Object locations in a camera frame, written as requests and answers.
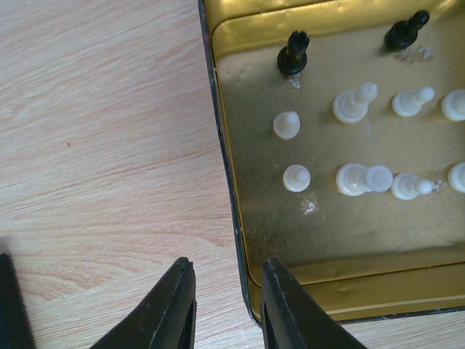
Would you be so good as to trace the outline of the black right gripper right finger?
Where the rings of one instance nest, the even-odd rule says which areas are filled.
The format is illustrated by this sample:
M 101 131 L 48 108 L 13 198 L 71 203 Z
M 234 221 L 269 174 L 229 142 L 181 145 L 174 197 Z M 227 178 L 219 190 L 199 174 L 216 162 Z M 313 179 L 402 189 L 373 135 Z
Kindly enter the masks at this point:
M 266 348 L 362 348 L 276 257 L 262 265 L 262 332 Z

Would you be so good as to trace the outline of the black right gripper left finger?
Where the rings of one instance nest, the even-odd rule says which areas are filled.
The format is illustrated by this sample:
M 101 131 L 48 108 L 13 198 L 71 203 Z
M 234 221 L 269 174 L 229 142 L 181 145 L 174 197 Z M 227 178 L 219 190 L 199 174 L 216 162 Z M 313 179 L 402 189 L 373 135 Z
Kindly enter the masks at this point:
M 93 348 L 193 348 L 197 302 L 193 263 L 180 257 L 140 304 Z

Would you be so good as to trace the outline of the gold tin tray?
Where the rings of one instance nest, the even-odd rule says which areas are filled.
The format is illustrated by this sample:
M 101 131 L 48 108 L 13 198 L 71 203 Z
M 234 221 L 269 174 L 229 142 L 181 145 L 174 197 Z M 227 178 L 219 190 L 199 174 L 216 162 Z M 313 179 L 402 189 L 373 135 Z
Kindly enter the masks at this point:
M 462 1 L 200 1 L 214 112 L 243 298 L 260 322 L 262 265 L 278 258 L 318 305 L 341 322 L 464 309 L 464 3 Z M 389 52 L 386 32 L 420 10 L 429 22 L 409 47 Z M 310 38 L 307 64 L 278 69 L 294 31 Z M 340 122 L 335 97 L 378 85 L 363 120 Z M 434 98 L 401 117 L 393 97 L 432 87 Z M 295 111 L 290 140 L 274 118 Z M 346 164 L 412 173 L 432 192 L 344 195 Z M 311 183 L 283 184 L 301 164 Z

